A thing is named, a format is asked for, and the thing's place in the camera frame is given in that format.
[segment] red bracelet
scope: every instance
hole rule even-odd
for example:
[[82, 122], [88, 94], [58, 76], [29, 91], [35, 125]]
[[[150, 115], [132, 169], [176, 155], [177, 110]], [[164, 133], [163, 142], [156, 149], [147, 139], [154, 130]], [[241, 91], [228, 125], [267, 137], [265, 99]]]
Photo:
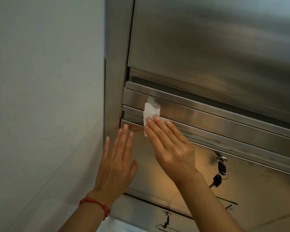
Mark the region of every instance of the red bracelet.
[[84, 202], [96, 203], [96, 204], [100, 205], [101, 208], [104, 210], [104, 219], [103, 220], [105, 220], [108, 217], [108, 215], [111, 213], [111, 210], [109, 210], [108, 207], [105, 204], [101, 204], [101, 203], [99, 203], [98, 201], [96, 201], [96, 200], [94, 200], [92, 198], [84, 198], [84, 199], [82, 199], [79, 202], [79, 205], [81, 205]]

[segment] white paper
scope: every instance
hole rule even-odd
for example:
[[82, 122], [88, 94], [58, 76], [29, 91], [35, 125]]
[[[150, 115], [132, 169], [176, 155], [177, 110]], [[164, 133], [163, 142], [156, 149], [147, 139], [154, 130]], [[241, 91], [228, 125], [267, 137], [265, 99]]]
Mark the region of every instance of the white paper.
[[143, 111], [143, 121], [144, 126], [146, 125], [146, 118], [149, 117], [151, 119], [154, 118], [154, 115], [160, 116], [160, 105], [154, 101], [153, 97], [149, 97], [147, 103], [145, 103], [144, 111]]

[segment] white wall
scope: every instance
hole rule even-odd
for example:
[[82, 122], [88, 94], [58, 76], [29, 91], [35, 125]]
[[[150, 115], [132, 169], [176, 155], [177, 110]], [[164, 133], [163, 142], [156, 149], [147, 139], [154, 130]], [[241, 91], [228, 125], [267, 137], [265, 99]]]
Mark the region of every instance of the white wall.
[[104, 0], [0, 0], [0, 231], [94, 186], [103, 107]]

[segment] tile grout line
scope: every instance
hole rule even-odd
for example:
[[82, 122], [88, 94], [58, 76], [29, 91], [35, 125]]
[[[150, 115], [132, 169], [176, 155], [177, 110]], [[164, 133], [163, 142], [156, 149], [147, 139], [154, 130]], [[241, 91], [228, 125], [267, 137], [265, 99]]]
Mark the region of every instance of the tile grout line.
[[20, 218], [20, 216], [26, 211], [26, 209], [29, 207], [29, 205], [34, 201], [34, 199], [43, 191], [43, 189], [47, 186], [47, 184], [50, 182], [50, 180], [56, 175], [56, 173], [61, 169], [61, 167], [65, 164], [65, 162], [70, 158], [70, 156], [75, 152], [75, 150], [78, 148], [78, 146], [85, 140], [85, 138], [90, 134], [90, 132], [96, 127], [96, 125], [101, 121], [103, 116], [98, 120], [98, 122], [93, 126], [93, 128], [86, 134], [86, 136], [81, 140], [81, 142], [76, 146], [76, 148], [72, 151], [72, 153], [67, 157], [65, 161], [63, 161], [62, 165], [55, 171], [55, 173], [51, 176], [51, 178], [44, 184], [44, 186], [39, 190], [39, 192], [33, 197], [33, 199], [27, 204], [27, 206], [20, 212], [20, 214], [15, 218], [11, 226], [6, 231], [10, 231], [15, 224], [15, 222]]

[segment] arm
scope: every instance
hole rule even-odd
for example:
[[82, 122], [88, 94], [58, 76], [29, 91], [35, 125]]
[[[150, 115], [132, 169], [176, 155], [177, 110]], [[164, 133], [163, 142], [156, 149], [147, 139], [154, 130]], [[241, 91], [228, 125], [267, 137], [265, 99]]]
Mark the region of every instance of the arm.
[[[138, 167], [136, 160], [131, 164], [133, 132], [127, 140], [128, 125], [119, 129], [113, 149], [108, 153], [109, 137], [104, 144], [104, 152], [99, 166], [96, 185], [86, 198], [93, 198], [111, 208], [132, 182]], [[59, 232], [97, 231], [104, 218], [104, 210], [96, 203], [82, 203]]]
[[242, 232], [195, 167], [192, 143], [170, 122], [146, 119], [145, 132], [161, 168], [181, 193], [200, 232]]

